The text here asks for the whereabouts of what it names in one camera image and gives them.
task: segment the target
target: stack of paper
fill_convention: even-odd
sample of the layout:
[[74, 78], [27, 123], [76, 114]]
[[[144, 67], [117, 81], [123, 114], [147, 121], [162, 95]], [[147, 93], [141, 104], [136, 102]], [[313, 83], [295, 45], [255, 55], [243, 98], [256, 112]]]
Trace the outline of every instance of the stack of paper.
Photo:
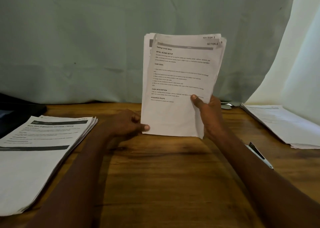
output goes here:
[[141, 123], [150, 125], [147, 134], [203, 138], [190, 96], [210, 101], [225, 47], [220, 34], [145, 36]]
[[26, 210], [97, 122], [93, 117], [32, 116], [0, 139], [0, 216]]
[[319, 125], [291, 113], [281, 105], [241, 104], [241, 107], [292, 148], [320, 149]]

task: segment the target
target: black object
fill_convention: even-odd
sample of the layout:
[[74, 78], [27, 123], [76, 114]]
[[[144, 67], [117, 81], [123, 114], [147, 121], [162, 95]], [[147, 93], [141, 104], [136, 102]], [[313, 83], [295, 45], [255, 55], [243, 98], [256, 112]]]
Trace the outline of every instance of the black object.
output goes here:
[[47, 108], [42, 104], [34, 104], [0, 93], [0, 110], [12, 111], [0, 118], [0, 138], [25, 123], [30, 116], [40, 116]]

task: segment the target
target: wooden table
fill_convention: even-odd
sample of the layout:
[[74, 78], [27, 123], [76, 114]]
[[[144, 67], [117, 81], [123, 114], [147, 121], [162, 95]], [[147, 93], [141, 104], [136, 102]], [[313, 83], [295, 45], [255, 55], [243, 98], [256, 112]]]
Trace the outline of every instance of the wooden table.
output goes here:
[[[97, 116], [140, 104], [51, 105], [46, 115]], [[252, 141], [276, 171], [320, 202], [320, 150], [295, 150], [240, 108], [222, 110], [229, 127]], [[24, 227], [81, 152], [64, 162], [37, 202], [20, 215], [0, 218], [0, 227]], [[122, 142], [104, 157], [94, 227], [264, 227], [229, 163], [208, 139], [143, 135]]]

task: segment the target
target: table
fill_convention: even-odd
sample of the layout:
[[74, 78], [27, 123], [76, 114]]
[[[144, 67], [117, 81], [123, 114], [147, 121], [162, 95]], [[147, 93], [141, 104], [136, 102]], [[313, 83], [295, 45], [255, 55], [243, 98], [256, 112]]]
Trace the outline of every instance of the table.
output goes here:
[[[97, 116], [141, 104], [49, 105], [46, 115]], [[320, 202], [320, 150], [291, 149], [240, 108], [222, 110], [244, 143], [253, 142], [275, 170]], [[66, 173], [86, 139], [70, 154], [36, 203], [19, 215], [0, 218], [0, 227], [24, 227]], [[104, 156], [93, 227], [264, 227], [248, 191], [207, 138], [143, 135]]]

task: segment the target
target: person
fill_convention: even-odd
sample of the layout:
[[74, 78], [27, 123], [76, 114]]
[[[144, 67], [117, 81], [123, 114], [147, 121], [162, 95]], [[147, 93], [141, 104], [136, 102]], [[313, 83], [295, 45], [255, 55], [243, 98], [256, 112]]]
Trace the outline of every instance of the person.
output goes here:
[[[209, 104], [192, 95], [206, 135], [242, 179], [259, 212], [271, 227], [320, 227], [320, 204], [270, 169], [227, 127], [219, 99]], [[94, 194], [106, 144], [115, 136], [139, 134], [150, 127], [130, 110], [111, 115], [96, 128], [27, 228], [90, 227]]]

